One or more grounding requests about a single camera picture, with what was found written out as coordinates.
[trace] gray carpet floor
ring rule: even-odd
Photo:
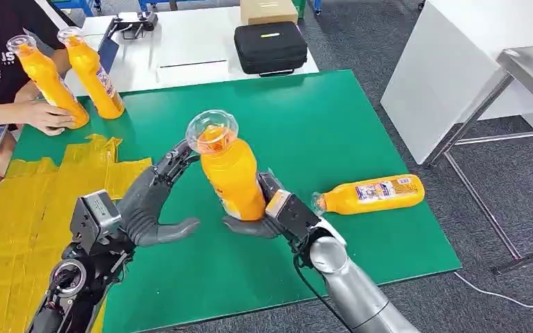
[[[235,6],[236,0],[180,3],[179,9]],[[105,0],[103,14],[137,10],[136,0]],[[158,5],[168,10],[168,5]],[[324,0],[323,13],[308,7],[300,28],[322,71],[352,69],[412,173],[424,182],[430,207],[463,263],[460,274],[477,286],[533,304],[533,265],[494,276],[489,269],[511,257],[487,220],[442,160],[418,166],[385,114],[380,99],[418,18],[417,0]],[[71,17],[82,23],[81,12]],[[531,130],[519,117],[482,121],[469,135]],[[521,253],[533,250],[533,139],[457,147],[452,154],[493,208]],[[454,274],[382,287],[426,333],[529,332],[533,309],[479,294]],[[346,332],[318,301],[154,332]]]

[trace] person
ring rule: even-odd
[[[57,34],[74,23],[50,0],[0,0],[0,125],[28,124],[47,135],[59,135],[72,127],[68,111],[36,101],[40,91],[7,50],[7,41],[30,31],[54,51],[51,59],[61,74],[70,69],[68,54]],[[4,177],[16,141],[7,132],[0,145],[0,181]]]

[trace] black carrying case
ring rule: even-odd
[[[307,62],[307,44],[293,22],[239,26],[234,44],[246,74],[288,74]]]

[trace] cardboard box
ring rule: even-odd
[[[297,24],[297,8],[292,0],[240,0],[242,24],[291,21]]]

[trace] juice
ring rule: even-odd
[[[193,118],[187,143],[201,155],[201,167],[228,215],[255,221],[266,203],[256,180],[256,159],[250,146],[238,138],[238,124],[231,114],[208,110]]]
[[[424,199],[424,186],[415,175],[390,176],[336,186],[328,193],[314,193],[312,206],[324,212],[357,214],[411,207]]]
[[[113,87],[109,75],[99,62],[99,54],[91,49],[75,26],[62,29],[58,39],[66,45],[72,68],[91,96],[102,118],[115,119],[124,113],[124,102]]]
[[[24,71],[48,103],[68,110],[75,117],[73,128],[82,127],[89,122],[89,114],[62,81],[54,61],[37,49],[33,37],[15,36],[7,42],[7,48],[17,55]]]

